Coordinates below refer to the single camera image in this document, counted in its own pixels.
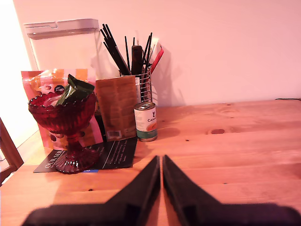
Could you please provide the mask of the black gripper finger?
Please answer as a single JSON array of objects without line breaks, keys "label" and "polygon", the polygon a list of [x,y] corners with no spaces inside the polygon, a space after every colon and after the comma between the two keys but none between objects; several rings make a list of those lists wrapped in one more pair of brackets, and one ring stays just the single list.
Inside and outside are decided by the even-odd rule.
[{"label": "black gripper finger", "polygon": [[160,191],[160,160],[155,156],[122,190],[107,201],[108,226],[144,226]]},{"label": "black gripper finger", "polygon": [[163,184],[173,208],[183,226],[199,226],[199,205],[221,203],[195,184],[168,155],[163,156]]}]

